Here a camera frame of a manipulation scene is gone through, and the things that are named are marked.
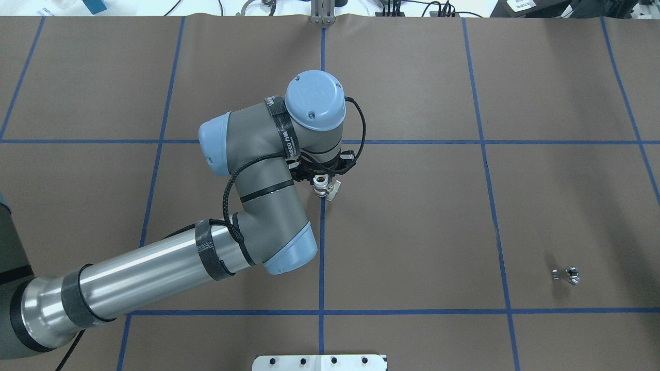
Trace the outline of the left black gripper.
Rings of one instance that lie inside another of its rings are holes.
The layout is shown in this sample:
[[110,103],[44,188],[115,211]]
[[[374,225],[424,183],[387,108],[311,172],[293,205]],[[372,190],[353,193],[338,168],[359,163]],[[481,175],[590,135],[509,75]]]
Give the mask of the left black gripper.
[[291,167],[291,176],[294,181],[312,182],[316,176],[337,176],[345,175],[356,165],[356,153],[353,150],[339,152],[332,160],[325,163],[317,161],[305,152],[291,163],[296,166]]

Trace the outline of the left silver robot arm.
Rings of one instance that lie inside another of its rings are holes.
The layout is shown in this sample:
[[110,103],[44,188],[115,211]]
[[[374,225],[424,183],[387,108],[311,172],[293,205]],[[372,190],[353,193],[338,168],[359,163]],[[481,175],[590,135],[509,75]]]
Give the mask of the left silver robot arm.
[[309,70],[196,139],[2,143],[2,360],[249,267],[310,262],[318,243],[295,183],[354,166],[346,96]]

